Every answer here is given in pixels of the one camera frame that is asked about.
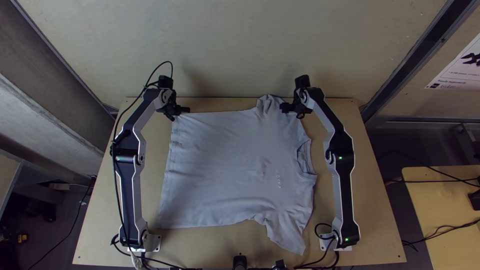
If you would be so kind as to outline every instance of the shirt sleeve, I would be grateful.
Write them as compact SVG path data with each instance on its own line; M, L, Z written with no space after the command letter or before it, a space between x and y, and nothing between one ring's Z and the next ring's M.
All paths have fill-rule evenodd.
M301 220L305 220L304 213L281 212L271 216L266 221L266 234L271 241L298 255L305 251L305 241L302 232L306 226Z

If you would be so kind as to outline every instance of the light gray t-shirt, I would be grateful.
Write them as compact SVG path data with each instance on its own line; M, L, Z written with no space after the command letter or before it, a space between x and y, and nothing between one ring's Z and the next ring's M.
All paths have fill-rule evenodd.
M302 254L317 176L296 114L265 95L242 111L186 113L172 124L157 225L222 226L255 220Z

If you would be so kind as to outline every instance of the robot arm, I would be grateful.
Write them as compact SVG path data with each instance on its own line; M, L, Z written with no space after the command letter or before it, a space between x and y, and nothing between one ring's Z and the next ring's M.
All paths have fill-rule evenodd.
M332 232L321 235L320 246L326 249L333 237L331 248L351 250L351 246L360 240L359 226L354 220L352 198L351 173L355 167L352 137L325 102L323 91L310 86L308 75L296 78L295 87L293 103L282 103L282 112L294 111L299 119L305 114L315 112L328 132L323 148L328 169L332 173L335 219L331 224Z
M119 240L122 246L130 247L133 252L160 250L161 236L150 234L142 217L140 173L145 166L147 142L141 131L155 112L163 113L171 121L175 120L173 116L190 112L190 108L177 105L173 84L170 77L160 76L156 89L145 90L142 103L123 124L110 147L121 193L123 225L119 229Z

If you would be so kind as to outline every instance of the wooden table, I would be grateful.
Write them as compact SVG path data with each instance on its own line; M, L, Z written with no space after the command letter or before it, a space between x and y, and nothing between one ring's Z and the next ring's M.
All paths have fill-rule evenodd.
M132 101L133 98L127 98L120 111L125 110ZM253 108L257 99L178 98L177 102L190 107L195 113L246 110ZM356 153L352 187L355 219L360 227L361 240L353 247L353 251L340 253L338 265L405 262L397 225L358 106L352 99L328 99L327 102L353 137ZM119 127L129 115L125 114ZM151 231L162 235L162 246L160 252L147 253L147 256L189 268L231 268L233 256L239 253L247 256L249 267L271 267L275 260L280 259L284 259L290 267L318 260L322 251L319 239L314 234L314 226L320 222L331 223L335 215L332 176L323 158L323 141L327 131L314 114L307 115L302 123L312 139L312 162L318 174L314 210L303 231L306 243L303 255L278 247L268 239L264 226L248 220L217 227L168 230L150 227ZM141 201L143 218L149 225L154 224L158 211L171 130L172 123L161 113L154 114L142 130L147 151L145 168L141 174ZM132 265L130 258L110 246L112 236L119 231L120 219L114 192L112 158L109 148L106 150L73 263L127 267ZM330 252L321 265L330 265L334 257Z
M434 168L460 179L480 175L480 165ZM452 180L427 167L403 168L402 175L405 181ZM407 183L406 186L424 236L432 234L442 225L459 226L480 218L480 211L473 210L467 196L477 191L477 187L457 182ZM426 241L426 246L435 270L478 269L480 226L477 224L451 231Z

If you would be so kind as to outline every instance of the power cord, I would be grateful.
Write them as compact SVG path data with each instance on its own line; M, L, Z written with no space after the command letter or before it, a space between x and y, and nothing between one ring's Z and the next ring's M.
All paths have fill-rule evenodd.
M332 270L335 270L335 268L337 267L337 263L339 262L340 260L340 254L338 251L335 251L335 261L333 262L332 265L330 266L311 266L311 265L314 265L314 264L317 264L319 262L321 262L326 256L327 256L327 252L330 248L330 246L332 245L332 243L334 242L335 240L335 236L330 236L330 237L327 237L327 238L323 238L319 235L319 233L317 232L317 228L319 226L327 226L327 227L332 227L326 223L318 223L317 225L315 225L315 228L314 228L314 232L315 232L315 235L322 239L322 240L330 240L330 242L328 242L328 245L326 246L326 250L325 250L325 253L323 253L323 256L316 260L316 261L312 261L312 262L308 262L308 263L304 263L304 264L301 264L301 265L297 265L295 267L293 267L293 269L312 269L312 270L327 270L327 269L332 269Z
M118 233L115 234L115 235L113 236L113 238L111 239L110 245L111 245L111 246L113 245L113 246L115 247L115 249L116 249L119 253L121 253L121 254L123 254L123 255L125 255L125 256L130 256L129 253L126 253L126 252L121 251L120 248L117 246L117 244L120 242L120 241L117 240L118 237L119 237ZM164 262L164 261L161 261L161 260L158 260L158 259L152 259L152 258L146 257L144 252L141 253L141 255L140 255L139 258L140 258L142 261L143 261L143 260L147 260L147 261L152 261L152 262L164 264L164 265L169 266L169 267L178 268L178 269L180 269L180 270L185 269L185 268L180 267L180 266L177 266L177 265L175 265L175 264L171 264L171 263Z
M150 74L150 76L148 77L148 79L146 80L146 83L145 83L145 86L143 87L143 89L140 91L140 94L138 94L138 96L135 98L135 100L124 110L122 111L122 113L118 116L117 120L116 120L116 123L115 123L115 128L113 129L113 140L111 141L112 144L115 144L117 143L115 141L115 137L117 136L117 130L118 130L118 126L119 126L119 122L120 122L120 119L122 118L122 116L125 114L125 112L127 112L128 110L130 110L130 108L132 108L132 106L140 99L140 97L143 95L143 93L145 92L145 90L148 89L148 87L150 86L153 86L157 83L156 82L152 82L150 83L150 80L152 79L152 76L154 75L154 73L161 67L163 66L164 64L170 64L171 66L171 71L170 71L170 78L172 79L173 76L174 76L174 64L172 64L172 62L170 61L164 61L162 63L160 63ZM116 194L116 203L117 203L117 207L118 207L118 214L120 216L120 223L121 223L121 227L123 228L123 233L125 234L125 236L130 236L130 234L127 234L127 229L125 229L125 224L124 224L124 220L123 220L123 215L122 215L122 207L120 206L120 196L119 196L119 189L118 189L118 184L117 184L117 173L115 171L115 153L112 151L111 153L111 158L112 158L112 164L113 164L113 180L114 180L114 187L115 187L115 194ZM143 260L150 260L150 261L155 261L155 262L160 262L160 263L163 263L163 264L166 264L166 265L170 265L170 264L167 264L167 263L164 263L164 262L161 262L161 261L157 261L157 260L154 260L154 259L150 259L150 258L147 258L145 257L144 255L141 255L140 256L140 259L134 254L134 252L132 251L131 247L130 247L130 243L128 241L126 241L126 244L128 246L128 250L130 252L130 254L128 253L125 253L125 252L122 252L120 249L118 249L116 243L114 243L113 245L115 246L115 248L121 252L122 254L124 255L128 255L131 257L131 260L132 260L132 264L133 266L135 266L136 269L139 269L141 266L144 265L143 263Z
M88 184L88 187L86 189L86 192L85 194L83 195L83 198L81 198L81 201L80 201L80 205L78 206L78 210L76 212L76 216L75 216L75 220L73 221L73 224L71 225L71 228L70 228L70 231L68 232L68 234L60 241L58 242L54 247L52 247L49 251L47 251L39 260L37 260L34 264L32 264L27 270L30 270L32 269L34 266L36 266L39 262L41 262L48 254L50 254L50 252L52 252L56 247L58 247L61 243L63 243L63 241L65 241L65 239L67 239L71 234L72 234L72 231L74 230L74 227L75 227L75 224L77 223L77 220L79 218L79 214L80 214L80 209L82 208L82 203L84 202L85 198L87 197L87 194L89 193L90 191L90 187L92 186L92 184L94 183L95 179L97 179L96 177L94 176L91 176L90 177L90 184Z
M460 226L442 225L442 226L436 228L436 230L435 230L434 233L432 233L432 234L430 234L429 236L426 236L426 237L424 237L424 238L422 238L422 239L420 239L420 240L416 240L416 241L410 242L410 241L407 241L407 240L403 240L403 239L402 239L401 241L402 241L403 246L409 246L409 247L411 247L412 249L414 249L415 251L418 252L418 249L415 248L414 244L417 244L417 243L420 243L420 242L424 242L424 241L427 241L427 240L430 240L430 239L439 237L439 236L444 235L444 234L446 234L446 233L449 233L449 232L451 232L451 231L455 231L455 230L458 230L458 229L461 229L461 228L467 228L467 227L473 226L473 225L475 225L475 224L477 224L477 223L479 223L479 222L480 222L480 218L477 218L477 219L475 219L475 220L472 221L472 222L465 223L465 224L460 225ZM446 230L438 233L439 230L442 229L442 228L449 228L449 229L446 229Z
M460 178L458 178L458 177L455 177L455 176L453 176L453 175L450 175L450 174L448 174L448 173L445 173L445 172L443 172L443 171L440 171L440 170L437 170L437 169L435 169L435 168L432 168L431 166L429 166L429 165L427 165L427 164L425 164L425 163L421 162L420 160L418 160L418 159L414 158L413 156L410 156L410 155L408 155L408 154L406 154L406 153L404 153L404 152L401 152L401 151L399 151L399 150L392 150L392 151L388 151L388 152L386 152L386 153L384 153L384 154L380 155L380 156L377 158L377 161L380 161L380 160L381 160L381 159L383 159L384 157L386 157L386 156L388 156L388 155L390 155L390 154L393 154L393 153L395 153L395 154L398 154L398 155L400 155L400 156L403 156L403 157L405 157L405 158L408 158L408 159L410 159L410 160L412 160L412 161L414 161L414 162L418 163L419 165L422 165L423 167L426 167L426 168L428 168L428 169L430 169L430 170L432 170L432 171L434 171L434 172L437 172L437 173L439 173L439 174L441 174L441 175L444 175L444 176L450 177L450 178L452 178L452 179L455 179L455 180L444 180L444 181L442 181L442 180L432 180L432 181L405 181L405 180L387 180L387 181L385 181L385 182L384 182L385 184L387 184L387 183L391 183L391 182L393 182L393 183L396 183L396 182L402 182L402 183L441 183L441 182L462 182L462 183L465 183L465 184L467 184L467 185L470 185L470 186L473 186L473 187L480 188L480 185L478 185L478 184L474 184L474 183L469 183L469 182L468 182L468 181L477 180L477 179L479 179L479 177L476 177L476 178L470 178L470 179L460 179Z

